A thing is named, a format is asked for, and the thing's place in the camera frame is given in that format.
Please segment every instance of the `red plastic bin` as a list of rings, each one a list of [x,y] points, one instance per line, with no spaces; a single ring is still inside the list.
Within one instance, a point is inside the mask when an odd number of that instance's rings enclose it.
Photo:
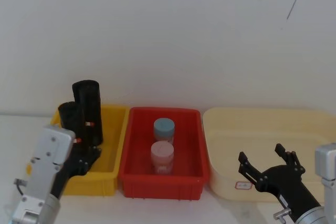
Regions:
[[[171,175],[156,175],[152,170],[153,124],[158,118],[170,118],[175,123]],[[131,109],[119,172],[126,197],[198,200],[208,181],[207,160],[201,115],[197,110]]]

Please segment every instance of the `blue lid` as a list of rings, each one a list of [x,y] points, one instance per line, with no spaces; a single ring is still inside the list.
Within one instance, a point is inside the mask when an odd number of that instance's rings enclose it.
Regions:
[[[161,137],[173,136],[175,123],[169,118],[159,118],[154,122],[154,134]]]

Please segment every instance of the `jar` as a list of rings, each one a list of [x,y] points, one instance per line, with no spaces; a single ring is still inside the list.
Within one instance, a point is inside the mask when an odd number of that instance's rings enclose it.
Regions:
[[[167,141],[155,142],[151,147],[151,159],[155,174],[171,174],[174,160],[173,145]]]
[[[154,122],[154,138],[156,141],[174,143],[175,123],[169,118],[159,118]]]

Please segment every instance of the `beige plastic bin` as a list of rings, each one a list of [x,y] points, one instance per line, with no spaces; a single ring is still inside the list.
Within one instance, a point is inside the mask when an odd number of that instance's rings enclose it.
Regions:
[[[302,181],[323,202],[321,179],[314,173],[314,150],[336,142],[336,117],[311,110],[212,108],[203,115],[211,165],[210,187],[219,196],[241,201],[277,201],[259,193],[239,172],[239,152],[261,172],[284,164],[277,143],[296,151],[306,169]]]

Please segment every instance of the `plastic container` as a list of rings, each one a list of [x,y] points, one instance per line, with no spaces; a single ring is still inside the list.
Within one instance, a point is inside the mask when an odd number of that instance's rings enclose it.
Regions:
[[[155,142],[151,147],[151,159],[155,174],[170,174],[174,163],[173,145],[167,141]]]
[[[172,175],[154,175],[151,162],[153,123],[175,122]],[[201,116],[197,110],[132,108],[121,158],[120,179],[130,198],[199,199],[208,180]]]
[[[175,123],[169,118],[159,118],[154,122],[154,138],[156,141],[174,143]]]
[[[321,178],[315,175],[314,150],[336,139],[336,118],[311,110],[212,108],[203,115],[211,165],[210,188],[230,200],[276,201],[259,193],[238,173],[240,151],[259,171],[285,164],[275,153],[277,143],[295,151],[306,169],[302,182],[323,202]]]
[[[121,152],[129,117],[126,106],[102,105],[102,153],[85,176],[72,177],[64,195],[112,196],[117,189]],[[58,111],[51,124],[60,124]]]

